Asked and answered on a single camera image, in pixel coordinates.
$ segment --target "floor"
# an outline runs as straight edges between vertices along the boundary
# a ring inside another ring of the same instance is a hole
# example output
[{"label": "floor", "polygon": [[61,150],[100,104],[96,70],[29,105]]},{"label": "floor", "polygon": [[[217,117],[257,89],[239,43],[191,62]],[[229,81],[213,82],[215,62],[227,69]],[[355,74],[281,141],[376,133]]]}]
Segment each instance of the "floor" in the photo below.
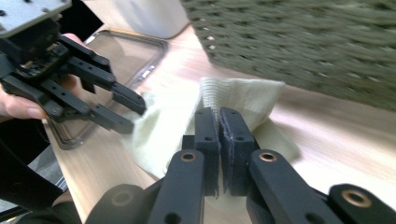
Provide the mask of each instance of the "floor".
[{"label": "floor", "polygon": [[[56,184],[59,188],[65,190],[67,188],[66,183],[64,181],[64,177],[61,172],[61,168],[59,167],[58,162],[56,161],[55,155],[51,147],[47,147],[41,154],[38,156],[32,163],[29,164],[29,167],[35,170],[38,174],[48,179],[53,184]],[[5,211],[9,208],[16,206],[13,203],[8,203],[0,200],[0,212]],[[1,222],[0,224],[15,224],[18,219],[12,219],[5,222]]]}]

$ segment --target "human hand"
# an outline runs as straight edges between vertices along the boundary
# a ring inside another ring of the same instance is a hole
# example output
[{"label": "human hand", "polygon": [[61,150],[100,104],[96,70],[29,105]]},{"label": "human hand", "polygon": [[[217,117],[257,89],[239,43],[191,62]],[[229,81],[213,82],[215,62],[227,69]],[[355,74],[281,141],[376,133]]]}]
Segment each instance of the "human hand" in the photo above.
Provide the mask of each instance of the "human hand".
[{"label": "human hand", "polygon": [[[82,41],[73,34],[65,34],[66,37],[83,45]],[[68,91],[78,95],[78,79],[69,75],[61,85]],[[0,116],[16,119],[46,119],[48,117],[44,109],[37,103],[20,96],[4,92],[0,84]]]}]

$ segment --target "white container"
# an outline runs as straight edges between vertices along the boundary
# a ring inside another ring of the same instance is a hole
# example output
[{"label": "white container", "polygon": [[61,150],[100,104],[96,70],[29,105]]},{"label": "white container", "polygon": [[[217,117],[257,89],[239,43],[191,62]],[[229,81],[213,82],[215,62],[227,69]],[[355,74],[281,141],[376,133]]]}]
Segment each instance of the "white container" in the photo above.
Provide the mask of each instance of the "white container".
[{"label": "white container", "polygon": [[111,28],[134,31],[163,39],[171,38],[189,20],[179,0],[83,0]]}]

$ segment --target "green woven basket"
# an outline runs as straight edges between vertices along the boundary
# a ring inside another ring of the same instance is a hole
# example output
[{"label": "green woven basket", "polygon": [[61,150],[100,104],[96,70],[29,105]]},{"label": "green woven basket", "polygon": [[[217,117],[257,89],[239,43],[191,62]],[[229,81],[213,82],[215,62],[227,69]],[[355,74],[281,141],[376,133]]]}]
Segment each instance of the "green woven basket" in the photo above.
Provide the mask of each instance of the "green woven basket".
[{"label": "green woven basket", "polygon": [[210,62],[396,111],[396,1],[181,2]]}]

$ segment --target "folded cloth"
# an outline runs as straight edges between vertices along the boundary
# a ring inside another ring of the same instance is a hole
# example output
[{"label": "folded cloth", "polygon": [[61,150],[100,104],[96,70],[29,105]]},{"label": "folded cloth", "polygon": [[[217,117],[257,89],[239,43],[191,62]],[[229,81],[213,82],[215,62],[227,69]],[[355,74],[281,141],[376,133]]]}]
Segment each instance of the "folded cloth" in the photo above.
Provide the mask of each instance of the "folded cloth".
[{"label": "folded cloth", "polygon": [[148,110],[142,117],[131,112],[133,134],[122,135],[121,142],[143,170],[164,177],[167,165],[181,149],[184,134],[194,134],[194,113],[211,107],[218,117],[222,107],[238,111],[261,148],[275,150],[288,161],[299,150],[268,119],[284,87],[283,82],[264,79],[203,78],[199,90],[145,92]]}]

